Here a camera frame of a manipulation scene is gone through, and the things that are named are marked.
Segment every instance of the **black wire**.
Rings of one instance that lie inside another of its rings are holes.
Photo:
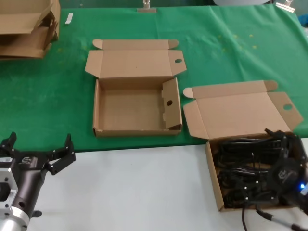
[[[242,208],[242,223],[243,223],[244,230],[248,231],[248,229],[246,227],[246,223],[245,223],[245,209],[246,209],[246,207],[243,206],[243,208]]]

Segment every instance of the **electronic device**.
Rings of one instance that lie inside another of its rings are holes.
[[[214,163],[221,169],[220,186],[228,189],[225,206],[243,209],[245,230],[244,211],[250,206],[267,220],[303,230],[261,210],[264,205],[294,205],[308,215],[308,159],[300,137],[265,131],[269,138],[236,138],[220,144]]]

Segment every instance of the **robotic arm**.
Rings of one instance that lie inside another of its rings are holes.
[[[55,175],[76,160],[70,134],[50,152],[21,152],[13,148],[16,139],[13,132],[0,144],[0,231],[27,230],[31,217],[40,216],[34,207],[47,172]]]

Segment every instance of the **green cloth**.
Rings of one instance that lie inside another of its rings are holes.
[[[72,23],[65,25],[68,13]],[[84,71],[93,39],[178,39],[185,87],[274,79],[306,119],[308,43],[294,14],[274,5],[136,9],[64,9],[60,39],[43,60],[0,62],[0,138],[17,133],[16,148],[47,150],[72,134],[79,151],[202,144],[185,116],[178,136],[96,138],[92,131],[95,77]],[[181,103],[186,104],[181,93]]]

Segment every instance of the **empty cardboard box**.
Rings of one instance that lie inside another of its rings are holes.
[[[59,0],[0,0],[0,59],[43,58],[59,20]]]
[[[219,211],[226,210],[224,189],[217,179],[213,154],[229,138],[264,138],[264,129],[292,131],[303,117],[275,81],[250,81],[185,88],[183,94],[196,99],[184,105],[191,136],[207,139],[205,153]]]
[[[182,117],[177,79],[186,70],[176,40],[100,40],[86,72],[96,76],[96,136],[175,135]]]

